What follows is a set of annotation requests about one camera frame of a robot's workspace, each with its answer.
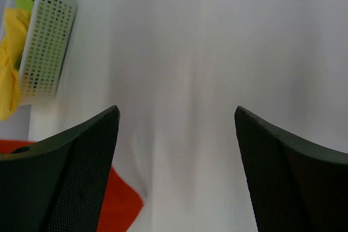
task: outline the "mesh texture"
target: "mesh texture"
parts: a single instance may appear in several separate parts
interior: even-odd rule
[[[45,231],[96,231],[117,132],[118,119],[108,114],[74,141]]]
[[[22,102],[55,96],[76,7],[70,0],[35,0],[35,23],[23,53]]]
[[[237,138],[259,231],[311,231],[298,188],[277,137],[241,109]]]

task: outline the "yellow towel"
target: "yellow towel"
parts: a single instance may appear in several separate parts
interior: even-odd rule
[[[0,44],[0,120],[7,120],[18,108],[21,89],[16,62],[23,53],[31,13],[5,9],[6,36]]]

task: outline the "red fabric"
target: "red fabric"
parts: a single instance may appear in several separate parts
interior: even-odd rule
[[[31,141],[6,141],[0,140],[0,152],[1,153],[11,153],[15,149],[28,146],[33,144]]]
[[[0,152],[33,144],[30,141],[0,140]],[[97,232],[126,232],[143,206],[141,198],[111,168]]]

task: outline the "white sheet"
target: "white sheet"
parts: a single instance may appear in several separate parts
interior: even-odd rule
[[[348,152],[348,0],[78,0],[39,140],[117,104],[129,231],[256,231],[233,113]]]

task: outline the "white plastic basket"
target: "white plastic basket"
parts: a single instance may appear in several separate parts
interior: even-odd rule
[[[55,96],[76,11],[73,0],[35,0],[19,70],[21,105]]]

